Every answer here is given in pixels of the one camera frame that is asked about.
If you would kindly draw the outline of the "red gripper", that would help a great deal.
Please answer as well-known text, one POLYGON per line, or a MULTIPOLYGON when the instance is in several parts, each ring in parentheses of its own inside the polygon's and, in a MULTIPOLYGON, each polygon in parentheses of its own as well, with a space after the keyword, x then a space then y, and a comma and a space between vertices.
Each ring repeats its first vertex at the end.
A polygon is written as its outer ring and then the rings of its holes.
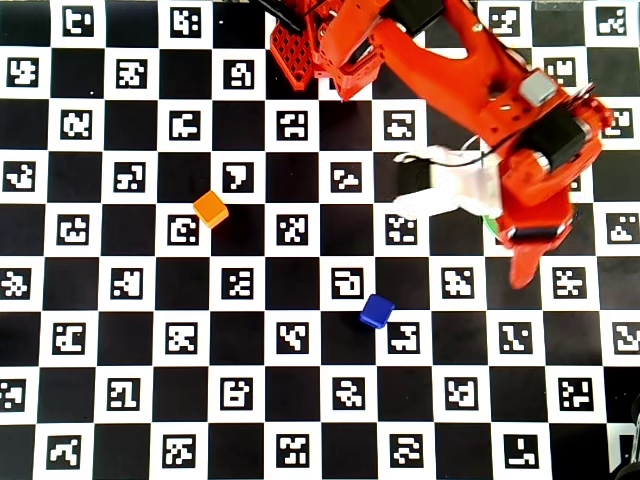
POLYGON ((570 183, 580 174, 580 155, 558 158, 532 149, 501 149, 502 214, 499 239, 513 245, 510 284, 526 287, 535 276, 541 245, 557 245, 571 229, 570 183))

